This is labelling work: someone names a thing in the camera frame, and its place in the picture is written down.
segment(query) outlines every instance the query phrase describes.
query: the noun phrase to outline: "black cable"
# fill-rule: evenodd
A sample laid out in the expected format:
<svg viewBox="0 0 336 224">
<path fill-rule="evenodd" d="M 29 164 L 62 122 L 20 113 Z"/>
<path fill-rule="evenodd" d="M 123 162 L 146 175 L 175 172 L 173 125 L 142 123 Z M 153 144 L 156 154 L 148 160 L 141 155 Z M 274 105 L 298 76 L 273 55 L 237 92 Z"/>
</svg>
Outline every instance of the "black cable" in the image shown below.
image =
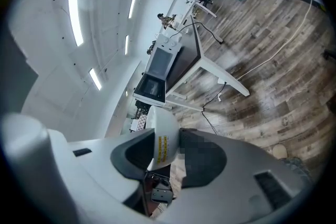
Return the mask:
<svg viewBox="0 0 336 224">
<path fill-rule="evenodd" d="M 207 104 L 209 104 L 210 102 L 212 102 L 212 101 L 213 101 L 213 100 L 214 100 L 214 99 L 215 99 L 215 98 L 216 98 L 216 97 L 217 97 L 217 96 L 224 90 L 225 85 L 226 85 L 226 82 L 224 82 L 224 85 L 223 85 L 221 91 L 220 91 L 217 95 L 215 95 L 210 101 L 206 102 L 205 105 L 202 106 L 202 108 L 204 108 Z M 216 130 L 215 130 L 215 128 L 214 128 L 213 125 L 211 124 L 211 122 L 210 122 L 210 121 L 208 120 L 208 118 L 204 115 L 203 111 L 202 111 L 201 113 L 202 113 L 203 117 L 207 120 L 207 122 L 210 124 L 210 126 L 211 126 L 212 130 L 215 132 L 215 134 L 218 135 L 217 132 L 216 132 Z"/>
<path fill-rule="evenodd" d="M 183 27 L 180 31 L 178 31 L 178 33 L 172 35 L 170 38 L 172 38 L 173 36 L 176 36 L 177 34 L 179 34 L 184 28 L 186 28 L 186 27 L 188 27 L 188 26 L 190 26 L 190 25 L 195 25 L 195 24 L 201 24 L 201 25 L 205 28 L 205 30 L 207 30 L 207 31 L 209 31 L 209 32 L 211 33 L 211 35 L 214 37 L 214 39 L 216 39 L 216 41 L 217 41 L 219 44 L 223 44 L 223 42 L 222 42 L 222 41 L 219 41 L 219 40 L 215 37 L 214 33 L 212 33 L 209 29 L 207 29 L 201 22 L 196 22 L 196 23 L 192 23 L 192 24 L 186 25 L 186 26 Z"/>
</svg>

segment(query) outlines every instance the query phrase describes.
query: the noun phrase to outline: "fluorescent light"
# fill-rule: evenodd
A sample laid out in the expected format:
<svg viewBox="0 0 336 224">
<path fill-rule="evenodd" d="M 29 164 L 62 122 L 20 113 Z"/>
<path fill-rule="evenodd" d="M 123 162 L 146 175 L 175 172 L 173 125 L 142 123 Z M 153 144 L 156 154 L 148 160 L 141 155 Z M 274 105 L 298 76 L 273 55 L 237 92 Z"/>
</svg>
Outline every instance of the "fluorescent light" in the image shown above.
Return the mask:
<svg viewBox="0 0 336 224">
<path fill-rule="evenodd" d="M 80 46 L 83 44 L 83 37 L 79 25 L 77 0 L 69 0 L 69 11 L 73 35 L 75 36 L 77 46 Z"/>
<path fill-rule="evenodd" d="M 125 55 L 128 53 L 128 36 L 126 36 L 126 41 L 125 41 Z"/>
<path fill-rule="evenodd" d="M 90 73 L 91 78 L 93 79 L 93 82 L 95 83 L 95 85 L 97 86 L 98 90 L 100 91 L 101 85 L 100 85 L 100 82 L 99 82 L 99 80 L 97 78 L 97 75 L 96 75 L 94 69 L 92 68 L 89 73 Z"/>
<path fill-rule="evenodd" d="M 135 4 L 135 0 L 132 0 L 131 8 L 130 8 L 130 13 L 128 14 L 128 19 L 130 19 L 132 17 L 132 13 L 133 13 L 133 9 L 134 9 L 134 4 Z"/>
</svg>

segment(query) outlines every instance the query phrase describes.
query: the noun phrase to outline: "white cable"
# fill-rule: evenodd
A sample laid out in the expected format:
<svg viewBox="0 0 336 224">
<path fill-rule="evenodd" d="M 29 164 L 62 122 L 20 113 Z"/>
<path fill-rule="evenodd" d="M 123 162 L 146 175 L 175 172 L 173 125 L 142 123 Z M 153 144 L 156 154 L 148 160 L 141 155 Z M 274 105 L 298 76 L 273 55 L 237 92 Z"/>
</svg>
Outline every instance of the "white cable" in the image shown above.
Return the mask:
<svg viewBox="0 0 336 224">
<path fill-rule="evenodd" d="M 243 76 L 249 74 L 249 73 L 252 72 L 253 70 L 257 69 L 258 67 L 261 67 L 263 64 L 265 64 L 265 63 L 267 63 L 268 61 L 272 60 L 273 57 L 274 57 L 275 55 L 277 55 L 277 54 L 283 49 L 283 47 L 284 47 L 285 45 L 287 45 L 288 43 L 291 42 L 291 40 L 294 38 L 294 36 L 296 35 L 296 33 L 300 30 L 301 26 L 302 26 L 303 23 L 305 22 L 306 17 L 307 17 L 307 15 L 308 15 L 308 13 L 309 13 L 309 11 L 310 11 L 310 8 L 311 8 L 312 1 L 313 1 L 313 0 L 310 0 L 310 5 L 309 5 L 309 8 L 308 8 L 308 10 L 307 10 L 307 12 L 306 12 L 306 14 L 305 14 L 305 17 L 303 18 L 302 23 L 300 24 L 300 26 L 298 27 L 298 29 L 296 29 L 296 31 L 294 32 L 294 34 L 292 35 L 292 37 L 291 37 L 290 39 L 288 39 L 288 40 L 285 42 L 285 44 L 283 44 L 283 45 L 281 46 L 281 48 L 280 48 L 280 49 L 279 49 L 279 50 L 278 50 L 278 51 L 277 51 L 271 58 L 269 58 L 269 59 L 266 60 L 265 62 L 261 63 L 260 65 L 256 66 L 255 68 L 252 68 L 250 71 L 248 71 L 248 72 L 246 72 L 244 75 L 240 76 L 237 80 L 240 80 Z"/>
</svg>

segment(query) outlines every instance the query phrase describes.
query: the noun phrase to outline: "cable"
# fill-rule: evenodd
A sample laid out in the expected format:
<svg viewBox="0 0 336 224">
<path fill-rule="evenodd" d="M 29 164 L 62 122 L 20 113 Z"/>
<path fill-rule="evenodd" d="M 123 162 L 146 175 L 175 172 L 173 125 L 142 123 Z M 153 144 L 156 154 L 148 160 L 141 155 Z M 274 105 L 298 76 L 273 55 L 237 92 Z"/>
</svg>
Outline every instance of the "cable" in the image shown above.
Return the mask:
<svg viewBox="0 0 336 224">
<path fill-rule="evenodd" d="M 217 97 L 217 96 L 224 90 L 225 85 L 226 85 L 226 82 L 224 82 L 224 85 L 223 85 L 221 91 L 220 91 L 217 95 L 215 95 L 210 101 L 206 102 L 205 105 L 202 106 L 202 108 L 204 108 L 207 104 L 209 104 L 210 102 L 212 102 L 212 101 L 213 101 L 213 100 L 214 100 L 214 99 L 215 99 L 215 98 L 216 98 L 216 97 Z M 204 115 L 203 111 L 202 111 L 201 113 L 202 113 L 203 117 L 207 120 L 207 122 L 209 123 L 209 125 L 211 126 L 211 128 L 212 128 L 212 130 L 215 132 L 215 134 L 218 135 L 217 132 L 216 132 L 216 130 L 215 130 L 215 128 L 214 128 L 213 125 L 211 124 L 211 122 L 210 122 L 210 121 L 208 120 L 208 118 Z"/>
<path fill-rule="evenodd" d="M 310 8 L 311 8 L 312 1 L 313 1 L 313 0 L 310 0 L 310 5 L 309 5 L 309 8 L 308 8 L 308 10 L 307 10 L 307 12 L 306 12 L 306 14 L 305 14 L 305 17 L 303 18 L 302 23 L 300 24 L 300 26 L 298 27 L 298 29 L 296 29 L 296 31 L 295 31 L 294 34 L 291 36 L 291 38 L 288 39 L 288 40 L 285 42 L 285 44 L 283 44 L 283 45 L 281 46 L 281 48 L 280 48 L 280 49 L 279 49 L 279 50 L 278 50 L 278 51 L 277 51 L 271 58 L 269 58 L 269 59 L 266 60 L 265 62 L 259 64 L 259 65 L 256 66 L 255 68 L 252 68 L 251 70 L 249 70 L 248 72 L 246 72 L 245 74 L 243 74 L 242 76 L 240 76 L 237 80 L 240 80 L 243 76 L 249 74 L 249 73 L 252 72 L 253 70 L 257 69 L 258 67 L 261 67 L 263 64 L 265 64 L 265 63 L 269 62 L 270 60 L 272 60 L 273 57 L 274 57 L 275 55 L 277 55 L 277 54 L 280 52 L 280 50 L 282 50 L 282 49 L 284 48 L 285 45 L 287 45 L 288 43 L 291 42 L 291 40 L 294 38 L 294 36 L 296 35 L 296 33 L 300 30 L 301 26 L 302 26 L 303 23 L 305 22 L 305 20 L 306 20 L 306 18 L 307 18 L 307 15 L 308 15 L 308 13 L 309 13 L 309 11 L 310 11 Z"/>
<path fill-rule="evenodd" d="M 217 41 L 219 44 L 223 44 L 223 42 L 219 41 L 219 40 L 215 37 L 214 33 L 212 33 L 209 29 L 207 29 L 201 22 L 196 22 L 196 23 L 192 23 L 192 24 L 186 25 L 186 26 L 183 27 L 180 31 L 178 31 L 178 33 L 172 35 L 170 38 L 172 38 L 173 36 L 176 36 L 177 34 L 179 34 L 184 28 L 186 28 L 186 27 L 188 27 L 188 26 L 190 26 L 190 25 L 195 25 L 195 24 L 201 24 L 201 25 L 204 27 L 205 30 L 207 30 L 207 31 L 209 31 L 209 32 L 211 33 L 211 35 L 214 37 L 214 39 L 216 39 L 216 41 Z"/>
</svg>

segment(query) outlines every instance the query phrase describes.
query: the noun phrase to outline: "wooden floor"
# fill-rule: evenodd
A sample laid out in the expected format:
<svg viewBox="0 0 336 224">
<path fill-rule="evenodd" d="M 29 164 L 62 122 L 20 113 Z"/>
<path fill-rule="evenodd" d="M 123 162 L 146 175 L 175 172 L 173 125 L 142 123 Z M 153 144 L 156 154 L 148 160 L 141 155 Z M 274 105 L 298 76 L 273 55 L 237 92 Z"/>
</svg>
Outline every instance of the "wooden floor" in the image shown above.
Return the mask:
<svg viewBox="0 0 336 224">
<path fill-rule="evenodd" d="M 215 0 L 208 8 L 218 17 L 200 12 L 197 19 L 222 37 L 224 44 L 200 27 L 205 56 L 238 78 L 269 59 L 294 34 L 309 4 L 300 0 Z M 222 101 L 216 98 L 206 106 L 204 113 L 216 132 L 270 153 L 281 143 L 316 178 L 336 127 L 329 109 L 336 94 L 336 61 L 321 56 L 325 48 L 336 50 L 334 31 L 327 15 L 312 6 L 295 39 L 273 60 L 241 79 L 250 96 L 226 86 Z M 221 88 L 216 77 L 199 70 L 176 92 L 203 106 Z M 172 112 L 181 127 L 213 132 L 200 112 L 180 106 Z"/>
</svg>

